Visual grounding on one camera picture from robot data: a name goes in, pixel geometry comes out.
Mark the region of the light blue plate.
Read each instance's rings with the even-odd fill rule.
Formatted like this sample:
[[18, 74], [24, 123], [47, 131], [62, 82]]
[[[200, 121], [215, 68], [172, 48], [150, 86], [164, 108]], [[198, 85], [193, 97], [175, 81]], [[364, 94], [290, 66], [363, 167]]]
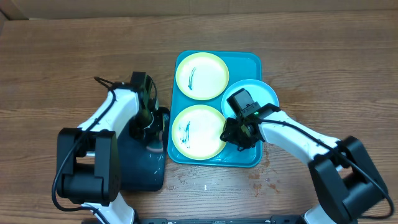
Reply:
[[245, 79], [232, 84], [225, 91], [221, 100], [221, 111], [225, 118], [235, 118], [236, 115], [227, 102], [227, 99], [238, 90], [244, 88], [249, 92], [252, 99], [259, 103], [260, 106], [265, 106], [268, 103], [279, 106], [279, 99], [275, 91], [266, 83], [255, 80]]

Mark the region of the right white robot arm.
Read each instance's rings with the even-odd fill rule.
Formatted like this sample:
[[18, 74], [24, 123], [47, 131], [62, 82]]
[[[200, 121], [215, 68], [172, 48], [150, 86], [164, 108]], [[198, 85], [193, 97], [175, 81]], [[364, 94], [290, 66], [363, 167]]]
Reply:
[[319, 204], [304, 214], [304, 223], [357, 223], [368, 219], [366, 212], [383, 200], [390, 212], [378, 218], [394, 214], [387, 186], [359, 139], [320, 134], [271, 103], [232, 104], [222, 110], [228, 115], [222, 141], [237, 145], [239, 151], [268, 142], [308, 166]]

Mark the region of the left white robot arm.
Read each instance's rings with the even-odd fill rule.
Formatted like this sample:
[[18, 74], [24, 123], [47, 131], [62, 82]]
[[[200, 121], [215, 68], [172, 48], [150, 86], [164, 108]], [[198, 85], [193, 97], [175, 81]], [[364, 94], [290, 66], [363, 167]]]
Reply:
[[139, 223], [121, 192], [162, 188], [170, 111], [158, 107], [151, 78], [97, 81], [108, 90], [104, 103], [58, 134], [52, 202], [63, 212], [89, 210], [99, 223]]

